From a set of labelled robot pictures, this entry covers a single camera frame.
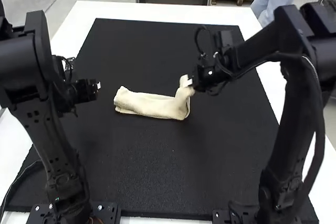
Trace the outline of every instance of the wire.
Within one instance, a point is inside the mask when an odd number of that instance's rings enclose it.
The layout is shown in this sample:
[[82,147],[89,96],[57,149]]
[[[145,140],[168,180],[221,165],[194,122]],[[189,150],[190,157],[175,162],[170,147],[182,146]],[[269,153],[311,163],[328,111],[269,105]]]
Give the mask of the wire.
[[303,182],[302,189],[299,192],[296,199],[294,200],[294,203],[290,209],[290,213],[287,215],[283,223],[291,223],[295,215],[302,207],[304,201],[307,199],[309,192],[315,182],[315,179],[317,177],[317,174],[319,172],[324,157],[326,128],[323,117],[323,100],[321,94],[321,86],[318,80],[318,76],[316,75],[316,69],[314,65],[307,57],[303,56],[302,58],[304,59],[302,60],[303,65],[306,67],[306,69],[309,70],[308,71],[309,73],[306,75],[306,79],[309,82],[309,88],[311,89],[310,90],[312,94],[311,105],[313,112],[315,114],[315,122],[316,122],[315,151],[307,176]]
[[36,172],[38,170],[40,170],[41,168],[43,168],[43,163],[42,161],[39,159],[35,162],[33,162],[32,164],[30,164],[29,166],[27,166],[23,172],[17,176],[17,178],[13,181],[13,183],[10,185],[7,193],[5,194],[5,197],[2,201],[1,207],[0,207],[0,223],[2,221],[4,212],[5,212],[5,207],[7,206],[7,203],[10,201],[10,199],[12,198],[12,196],[15,194],[17,188],[20,186],[20,184],[22,183],[22,181],[28,177],[30,174],[32,174],[33,172]]
[[211,36],[211,32],[210,30],[205,26],[205,25],[202,25],[201,27],[199,27],[196,32],[195,32],[195,35],[194,35],[194,41],[195,41],[195,45],[196,45],[196,48],[197,48],[197,51],[199,52],[199,54],[201,55],[201,57],[205,57],[206,56],[206,53],[203,51],[203,49],[200,47],[199,45],[199,42],[198,42],[198,37],[200,35],[200,32],[202,31],[207,31],[209,32],[209,35]]
[[99,219],[98,217],[96,217],[96,219],[100,222],[100,224],[104,224],[104,222],[101,219]]
[[66,80],[66,81],[67,81],[67,83],[71,83],[71,81],[72,81],[72,65],[67,58],[65,58],[63,56],[59,56],[59,57],[66,63],[66,65],[68,65],[68,67],[70,69],[69,79]]

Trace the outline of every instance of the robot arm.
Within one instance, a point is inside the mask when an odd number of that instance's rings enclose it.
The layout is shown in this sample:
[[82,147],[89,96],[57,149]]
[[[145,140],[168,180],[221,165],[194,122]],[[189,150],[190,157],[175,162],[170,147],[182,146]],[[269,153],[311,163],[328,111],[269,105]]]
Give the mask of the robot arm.
[[0,48],[0,104],[25,127],[43,162],[55,223],[86,223],[91,205],[85,170],[59,117],[95,100],[98,84],[66,79],[62,58],[51,54],[42,11],[28,13],[25,26],[15,29],[0,16]]
[[[196,33],[196,42],[200,30]],[[323,106],[336,78],[333,55],[336,26],[328,21],[322,6],[307,4],[300,11],[295,6],[279,7],[275,10],[274,22],[239,45],[231,45],[226,33],[212,35],[210,57],[197,46],[200,57],[193,72],[193,87],[199,92],[209,92],[264,62],[281,62],[281,72],[287,80],[285,105],[274,149],[260,176],[256,221],[259,224],[292,223],[298,220],[296,215],[308,197],[323,160]],[[302,182],[302,169],[314,132],[314,158]],[[230,202],[229,207],[239,222],[245,223],[241,211],[244,207],[234,202]]]

